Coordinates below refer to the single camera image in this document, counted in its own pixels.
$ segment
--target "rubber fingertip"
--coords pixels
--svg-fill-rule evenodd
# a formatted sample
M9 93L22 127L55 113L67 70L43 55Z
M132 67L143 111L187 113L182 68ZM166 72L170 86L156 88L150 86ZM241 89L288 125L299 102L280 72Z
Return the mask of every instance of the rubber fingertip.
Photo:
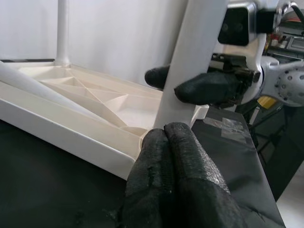
M146 72L144 79L148 85L163 89L166 84L169 69L170 66L151 69Z

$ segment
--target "black surface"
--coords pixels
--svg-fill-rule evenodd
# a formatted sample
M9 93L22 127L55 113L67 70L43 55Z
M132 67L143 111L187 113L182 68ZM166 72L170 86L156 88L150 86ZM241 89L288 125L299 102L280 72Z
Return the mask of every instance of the black surface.
M241 114L211 108L207 117L236 120L247 129ZM197 121L193 126L199 142L216 163L250 228L285 227L252 140L247 144L221 137L221 129Z
M238 120L246 127L240 114L211 109L208 117ZM222 138L221 129L202 121L193 131L248 226L284 227L252 141L244 145ZM0 149L0 228L114 227L124 180L4 122Z
M265 166L273 196L278 200L304 160L304 108L294 111L286 131Z

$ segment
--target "white plastic base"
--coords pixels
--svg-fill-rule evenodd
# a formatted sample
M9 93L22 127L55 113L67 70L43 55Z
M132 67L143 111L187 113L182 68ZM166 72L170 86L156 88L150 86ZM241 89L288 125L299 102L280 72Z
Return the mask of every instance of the white plastic base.
M0 83L0 119L127 179L162 92L77 66L22 67L28 75L100 117ZM208 106L197 106L192 124Z

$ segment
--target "black table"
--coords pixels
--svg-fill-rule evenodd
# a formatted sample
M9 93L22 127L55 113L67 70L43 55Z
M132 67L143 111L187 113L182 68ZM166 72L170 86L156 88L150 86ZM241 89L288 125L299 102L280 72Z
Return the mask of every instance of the black table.
M210 109L207 117L238 121ZM218 165L250 228L282 228L276 203L250 138L227 138L197 121L197 138ZM0 227L113 228L125 181L5 122L0 122Z

